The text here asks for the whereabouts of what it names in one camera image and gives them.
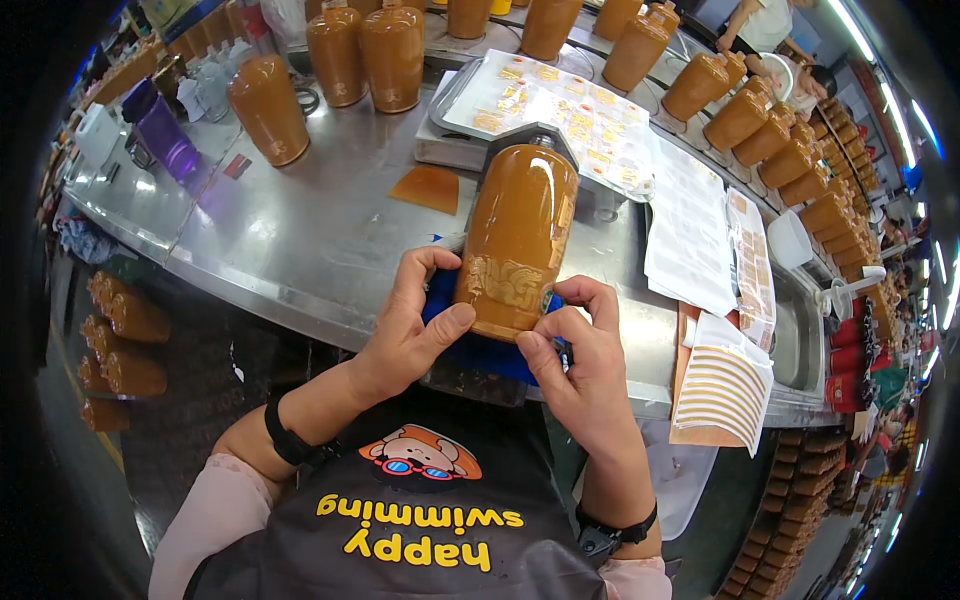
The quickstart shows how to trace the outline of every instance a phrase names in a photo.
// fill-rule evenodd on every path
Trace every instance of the worker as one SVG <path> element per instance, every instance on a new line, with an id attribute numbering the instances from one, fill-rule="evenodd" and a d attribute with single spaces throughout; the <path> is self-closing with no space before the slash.
<path id="1" fill-rule="evenodd" d="M 420 316 L 427 273 L 460 265 L 439 247 L 404 254 L 359 354 L 220 437 L 156 549 L 152 600 L 670 598 L 616 293 L 585 276 L 559 282 L 572 305 L 516 338 L 589 455 L 578 540 L 539 406 L 407 389 L 476 318 L 465 303 L 426 326 Z M 555 337 L 576 357 L 566 373 Z M 312 470 L 281 495 L 303 463 Z"/>
<path id="2" fill-rule="evenodd" d="M 792 80 L 793 88 L 783 101 L 793 107 L 797 117 L 804 121 L 810 120 L 818 102 L 832 98 L 837 93 L 833 73 L 820 64 L 799 65 L 782 55 L 760 57 L 756 54 L 748 55 L 745 62 L 751 73 L 765 77 L 772 83 L 775 94 L 785 85 L 790 85 Z"/>
<path id="3" fill-rule="evenodd" d="M 740 0 L 730 15 L 730 21 L 720 27 L 717 50 L 732 50 L 750 56 L 775 52 L 785 42 L 812 64 L 813 57 L 790 37 L 790 30 L 793 29 L 794 7 L 810 9 L 816 4 L 817 0 Z"/>

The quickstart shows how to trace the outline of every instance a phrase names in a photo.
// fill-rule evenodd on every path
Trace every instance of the stainless steel table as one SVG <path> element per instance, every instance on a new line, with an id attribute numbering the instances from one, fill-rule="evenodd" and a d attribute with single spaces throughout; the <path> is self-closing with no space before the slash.
<path id="1" fill-rule="evenodd" d="M 416 108 L 396 115 L 375 112 L 369 96 L 349 108 L 322 103 L 306 120 L 306 153 L 280 169 L 263 159 L 235 121 L 200 125 L 190 135 L 214 171 L 195 195 L 158 166 L 147 173 L 125 161 L 121 144 L 114 157 L 122 167 L 112 184 L 82 170 L 81 177 L 92 180 L 77 177 L 66 191 L 93 221 L 171 273 L 260 317 L 357 351 L 372 331 L 400 255 L 435 235 L 462 232 L 476 192 L 478 174 L 458 172 L 455 216 L 387 197 L 417 164 L 415 133 L 430 95 L 424 90 Z M 237 155 L 252 164 L 235 180 L 224 169 Z M 561 277 L 586 274 L 616 289 L 634 413 L 667 419 L 676 302 L 647 289 L 639 206 L 623 204 L 616 221 L 601 223 L 584 196 Z M 815 286 L 810 278 L 810 289 Z M 541 399 L 537 388 L 519 393 Z M 822 391 L 817 396 L 778 386 L 765 424 L 834 422 Z"/>

